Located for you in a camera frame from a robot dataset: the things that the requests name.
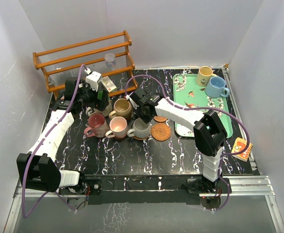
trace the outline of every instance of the cup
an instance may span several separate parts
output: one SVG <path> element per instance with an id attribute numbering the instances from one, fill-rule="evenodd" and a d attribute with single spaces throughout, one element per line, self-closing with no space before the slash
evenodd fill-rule
<path id="1" fill-rule="evenodd" d="M 127 136 L 128 124 L 125 118 L 117 116 L 111 120 L 109 126 L 111 130 L 105 134 L 106 137 L 124 138 Z"/>
<path id="2" fill-rule="evenodd" d="M 212 77 L 205 88 L 205 93 L 212 98 L 228 97 L 230 90 L 225 87 L 226 82 L 219 76 Z"/>
<path id="3" fill-rule="evenodd" d="M 114 104 L 114 110 L 108 115 L 110 119 L 115 117 L 128 118 L 132 114 L 132 105 L 126 99 L 118 99 Z"/>
<path id="4" fill-rule="evenodd" d="M 113 67 L 116 65 L 116 57 L 113 53 L 107 53 L 104 56 L 105 63 L 108 67 Z"/>
<path id="5" fill-rule="evenodd" d="M 88 119 L 89 127 L 85 128 L 84 135 L 87 137 L 104 137 L 109 131 L 106 119 L 101 113 L 94 113 Z"/>
<path id="6" fill-rule="evenodd" d="M 151 126 L 146 124 L 141 118 L 138 118 L 134 121 L 132 129 L 128 130 L 127 136 L 137 137 L 137 138 L 146 138 L 150 135 Z"/>
<path id="7" fill-rule="evenodd" d="M 200 67 L 196 84 L 198 86 L 206 86 L 213 76 L 216 76 L 216 74 L 213 74 L 213 70 L 210 67 Z"/>

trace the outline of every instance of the beige mug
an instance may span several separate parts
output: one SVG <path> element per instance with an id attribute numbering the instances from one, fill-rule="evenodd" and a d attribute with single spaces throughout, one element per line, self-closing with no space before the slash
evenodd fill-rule
<path id="1" fill-rule="evenodd" d="M 132 105 L 126 99 L 118 99 L 114 104 L 114 110 L 108 115 L 110 119 L 115 117 L 128 118 L 132 114 Z"/>
<path id="2" fill-rule="evenodd" d="M 124 138 L 127 136 L 128 124 L 125 118 L 117 116 L 111 120 L 109 126 L 111 130 L 105 134 L 107 138 Z"/>
<path id="3" fill-rule="evenodd" d="M 132 129 L 128 130 L 127 136 L 137 137 L 139 139 L 146 138 L 150 135 L 151 126 L 146 124 L 141 118 L 138 118 L 134 121 Z"/>
<path id="4" fill-rule="evenodd" d="M 210 67 L 200 67 L 196 78 L 196 84 L 198 86 L 206 86 L 213 76 L 217 75 L 213 74 L 213 70 Z"/>

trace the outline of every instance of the white wall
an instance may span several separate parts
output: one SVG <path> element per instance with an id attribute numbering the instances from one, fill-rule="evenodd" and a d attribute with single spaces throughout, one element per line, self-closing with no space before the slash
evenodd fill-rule
<path id="1" fill-rule="evenodd" d="M 127 30 L 136 67 L 230 63 L 262 0 L 19 0 L 46 49 Z"/>
<path id="2" fill-rule="evenodd" d="M 284 221 L 284 1 L 263 2 L 229 67 L 257 165 Z"/>
<path id="3" fill-rule="evenodd" d="M 18 181 L 16 158 L 37 140 L 50 95 L 33 51 L 44 50 L 17 0 L 0 0 L 0 232 Z"/>

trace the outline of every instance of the green tray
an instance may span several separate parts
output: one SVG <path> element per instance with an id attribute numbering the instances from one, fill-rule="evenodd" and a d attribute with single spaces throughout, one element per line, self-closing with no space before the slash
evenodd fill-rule
<path id="1" fill-rule="evenodd" d="M 174 101 L 188 107 L 216 107 L 228 112 L 227 100 L 224 97 L 210 98 L 206 95 L 204 87 L 196 84 L 196 74 L 176 74 L 173 76 Z M 233 127 L 230 117 L 218 112 L 228 136 L 233 135 Z M 194 137 L 194 133 L 188 128 L 175 123 L 175 130 L 179 136 Z"/>

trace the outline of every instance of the gray mug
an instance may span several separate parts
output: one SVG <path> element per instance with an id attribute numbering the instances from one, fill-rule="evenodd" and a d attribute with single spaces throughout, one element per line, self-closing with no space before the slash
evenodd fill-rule
<path id="1" fill-rule="evenodd" d="M 128 130 L 127 136 L 129 137 L 137 137 L 137 138 L 145 138 L 150 135 L 151 126 L 150 124 L 146 124 L 143 122 L 141 118 L 138 118 L 134 121 L 132 129 Z"/>

